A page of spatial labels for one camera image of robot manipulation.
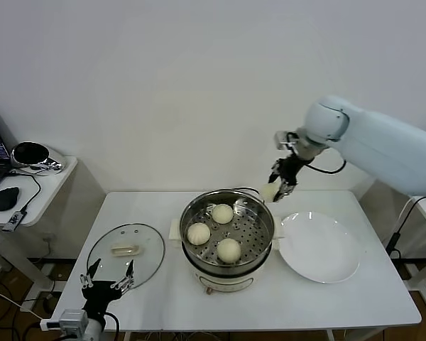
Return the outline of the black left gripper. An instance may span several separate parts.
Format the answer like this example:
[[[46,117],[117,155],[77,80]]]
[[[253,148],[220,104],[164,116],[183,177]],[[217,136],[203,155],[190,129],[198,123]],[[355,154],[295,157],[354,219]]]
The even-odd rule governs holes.
[[[113,281],[93,281],[94,275],[100,265],[101,259],[97,259],[92,265],[87,267],[86,274],[80,275],[82,295],[86,300],[83,310],[88,316],[103,316],[107,307],[112,301],[120,299],[122,294],[134,287],[134,261],[128,263],[125,276],[116,282]]]

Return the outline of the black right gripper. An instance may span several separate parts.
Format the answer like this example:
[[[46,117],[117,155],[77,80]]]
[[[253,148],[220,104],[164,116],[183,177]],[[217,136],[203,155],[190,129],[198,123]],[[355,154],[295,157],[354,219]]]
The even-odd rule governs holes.
[[[281,178],[273,196],[274,202],[279,202],[294,191],[297,186],[297,174],[305,165],[306,160],[298,158],[297,155],[280,158],[272,165],[268,182],[274,183],[279,176]]]

